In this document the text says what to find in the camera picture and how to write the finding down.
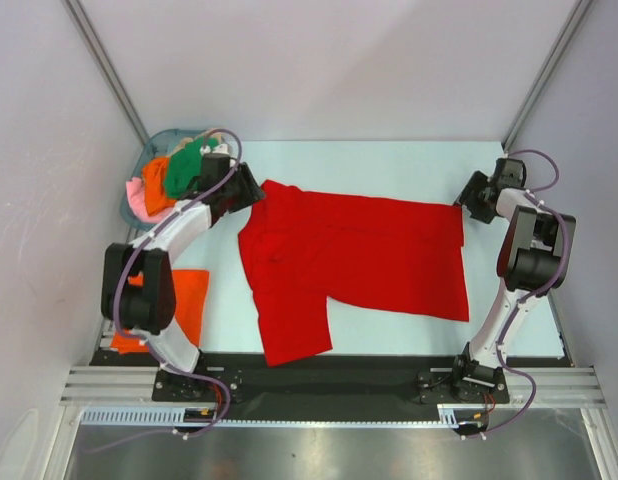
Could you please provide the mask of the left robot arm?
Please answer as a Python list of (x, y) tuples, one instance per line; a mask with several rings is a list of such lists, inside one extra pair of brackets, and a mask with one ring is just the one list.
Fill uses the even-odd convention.
[(122, 337), (145, 345), (162, 370), (176, 375), (174, 385), (188, 399), (203, 397), (210, 385), (229, 399), (230, 389), (198, 368), (200, 348), (176, 320), (173, 261), (223, 216), (264, 198), (264, 191), (241, 159), (206, 153), (202, 173), (164, 220), (133, 242), (113, 243), (105, 251), (103, 316)]

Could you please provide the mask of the red t shirt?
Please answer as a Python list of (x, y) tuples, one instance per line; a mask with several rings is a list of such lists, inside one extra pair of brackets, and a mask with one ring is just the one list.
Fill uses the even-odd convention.
[(328, 299), (469, 320), (459, 207), (261, 187), (238, 245), (268, 366), (331, 350)]

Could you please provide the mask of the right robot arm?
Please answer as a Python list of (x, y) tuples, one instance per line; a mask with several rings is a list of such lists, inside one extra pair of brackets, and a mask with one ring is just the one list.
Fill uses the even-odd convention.
[(559, 213), (526, 187), (527, 168), (500, 158), (494, 172), (474, 172), (456, 200), (485, 224), (508, 221), (496, 264), (499, 288), (475, 336), (454, 360), (450, 392), (462, 402), (481, 400), (505, 385), (512, 338), (529, 312), (566, 277), (577, 220)]

